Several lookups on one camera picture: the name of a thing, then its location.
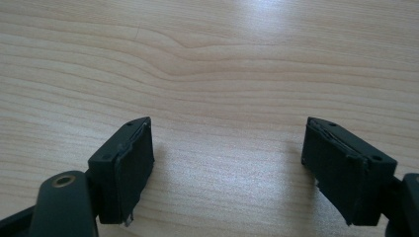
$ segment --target rectangular black block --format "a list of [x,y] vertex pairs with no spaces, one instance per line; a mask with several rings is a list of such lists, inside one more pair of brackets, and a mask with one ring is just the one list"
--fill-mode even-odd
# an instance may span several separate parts
[[132,213],[151,174],[154,156],[151,119],[123,125],[90,159],[89,180],[100,201],[103,224],[121,224]]
[[348,225],[377,225],[379,190],[397,162],[340,125],[308,118],[301,162]]

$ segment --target metal pin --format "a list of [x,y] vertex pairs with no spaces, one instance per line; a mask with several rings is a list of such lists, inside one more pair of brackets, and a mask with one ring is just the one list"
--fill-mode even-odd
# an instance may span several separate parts
[[129,225],[132,223],[133,221],[133,213],[131,213],[128,218],[126,219],[126,221],[124,221],[124,224],[126,227],[129,227]]

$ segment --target black plastic part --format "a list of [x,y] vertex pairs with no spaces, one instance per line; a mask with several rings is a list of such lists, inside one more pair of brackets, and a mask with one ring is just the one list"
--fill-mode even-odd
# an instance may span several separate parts
[[419,174],[406,174],[401,187],[401,205],[410,233],[419,237]]
[[29,234],[34,206],[0,221],[1,237],[26,237]]
[[393,177],[391,184],[381,191],[381,212],[388,218],[385,236],[411,236],[409,225],[402,207],[402,182]]
[[89,159],[89,180],[102,197],[101,223],[129,220],[153,163],[150,118],[127,122]]
[[380,190],[397,162],[340,125],[308,118],[301,163],[348,225],[377,225]]
[[84,173],[64,172],[42,183],[30,236],[98,236]]

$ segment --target light wood surface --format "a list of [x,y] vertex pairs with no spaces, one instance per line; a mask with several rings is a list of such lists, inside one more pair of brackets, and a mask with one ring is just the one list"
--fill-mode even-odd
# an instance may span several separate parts
[[0,218],[145,116],[154,171],[101,236],[383,236],[299,157],[313,116],[419,172],[419,2],[0,1]]

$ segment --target black plastic housing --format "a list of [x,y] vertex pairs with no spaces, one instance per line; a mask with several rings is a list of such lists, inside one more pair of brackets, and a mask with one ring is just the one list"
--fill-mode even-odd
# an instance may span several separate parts
[[98,213],[103,224],[127,221],[151,174],[154,156],[151,119],[123,125],[89,159],[88,176],[100,197]]
[[394,159],[336,123],[308,118],[301,163],[348,225],[377,225],[380,190],[392,181]]
[[83,172],[64,172],[42,183],[29,236],[98,236]]
[[419,174],[406,174],[401,183],[401,206],[411,236],[419,236]]
[[1,237],[26,237],[29,236],[34,206],[26,208],[5,219],[0,220]]

